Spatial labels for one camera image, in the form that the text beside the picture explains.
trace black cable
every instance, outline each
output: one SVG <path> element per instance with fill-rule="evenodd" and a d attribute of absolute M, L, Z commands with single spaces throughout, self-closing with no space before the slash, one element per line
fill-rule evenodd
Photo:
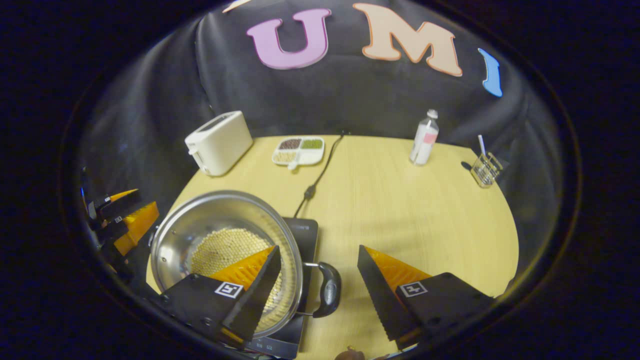
<path fill-rule="evenodd" d="M 344 138 L 345 133 L 346 132 L 343 130 L 342 134 L 340 134 L 340 137 L 333 142 L 333 145 L 331 146 L 331 151 L 329 152 L 329 157 L 326 159 L 326 164 L 324 164 L 324 169 L 322 170 L 322 172 L 320 173 L 316 181 L 305 190 L 305 196 L 302 198 L 302 201 L 300 202 L 300 205 L 298 206 L 296 213 L 293 215 L 293 218 L 298 217 L 298 212 L 300 212 L 300 209 L 302 208 L 302 204 L 304 204 L 306 200 L 311 200 L 311 198 L 316 194 L 316 185 L 318 185 L 318 183 L 320 182 L 320 179 L 322 179 L 322 176 L 324 175 L 326 168 L 329 166 L 329 162 L 331 162 L 331 158 L 333 157 L 333 152 L 335 151 L 335 147 L 336 145 L 338 145 L 340 140 Z"/>

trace wooden table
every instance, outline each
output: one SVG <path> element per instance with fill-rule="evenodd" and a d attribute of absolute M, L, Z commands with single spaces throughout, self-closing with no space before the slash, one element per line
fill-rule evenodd
<path fill-rule="evenodd" d="M 322 162 L 295 173 L 271 162 L 281 136 L 256 138 L 223 177 L 198 171 L 173 208 L 205 192 L 239 190 L 292 217 L 337 137 L 323 136 Z M 397 351 L 356 267 L 360 244 L 431 275 L 451 272 L 493 297 L 503 293 L 515 275 L 518 236 L 513 217 L 497 184 L 482 189 L 461 166 L 462 161 L 473 163 L 473 151 L 436 143 L 427 164 L 416 167 L 408 159 L 412 145 L 412 140 L 397 138 L 345 137 L 315 197 L 302 207 L 298 217 L 320 226 L 316 261 L 340 272 L 342 298 L 334 314 L 307 319 L 298 359 L 333 359 L 348 345 L 367 358 Z M 319 304 L 321 275 L 312 273 L 308 311 Z M 147 282 L 158 291 L 150 266 Z"/>

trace foam letter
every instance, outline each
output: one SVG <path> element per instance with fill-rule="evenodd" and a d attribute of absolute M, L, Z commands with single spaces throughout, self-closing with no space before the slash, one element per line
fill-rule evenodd
<path fill-rule="evenodd" d="M 502 97 L 502 90 L 500 89 L 500 63 L 493 56 L 489 55 L 486 51 L 478 49 L 484 58 L 484 64 L 486 65 L 486 79 L 482 82 L 482 85 L 486 91 L 490 92 L 497 97 Z"/>
<path fill-rule="evenodd" d="M 400 59 L 401 54 L 391 41 L 393 36 L 414 63 L 420 61 L 431 47 L 431 56 L 427 59 L 430 67 L 449 75 L 462 76 L 453 46 L 455 36 L 449 30 L 425 21 L 415 31 L 391 9 L 363 3 L 355 3 L 353 7 L 364 12 L 369 21 L 371 44 L 362 48 L 366 57 L 388 61 Z"/>
<path fill-rule="evenodd" d="M 278 39 L 278 28 L 282 19 L 262 22 L 246 34 L 253 38 L 260 61 L 273 69 L 298 69 L 317 63 L 326 55 L 329 40 L 326 37 L 324 18 L 331 15 L 329 9 L 311 9 L 293 15 L 302 21 L 307 36 L 307 47 L 297 53 L 283 51 Z"/>

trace straw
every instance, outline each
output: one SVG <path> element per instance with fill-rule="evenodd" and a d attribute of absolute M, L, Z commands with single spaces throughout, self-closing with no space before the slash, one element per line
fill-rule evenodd
<path fill-rule="evenodd" d="M 478 135 L 478 141 L 480 141 L 480 151 L 482 155 L 486 156 L 486 152 L 484 151 L 484 141 L 482 140 L 482 135 Z"/>

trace glass cup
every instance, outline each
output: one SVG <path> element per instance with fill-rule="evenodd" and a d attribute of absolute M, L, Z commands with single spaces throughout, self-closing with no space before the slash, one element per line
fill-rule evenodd
<path fill-rule="evenodd" d="M 481 188 L 488 188 L 493 185 L 502 169 L 502 164 L 498 159 L 492 153 L 487 152 L 486 155 L 480 154 L 478 156 L 470 171 Z"/>

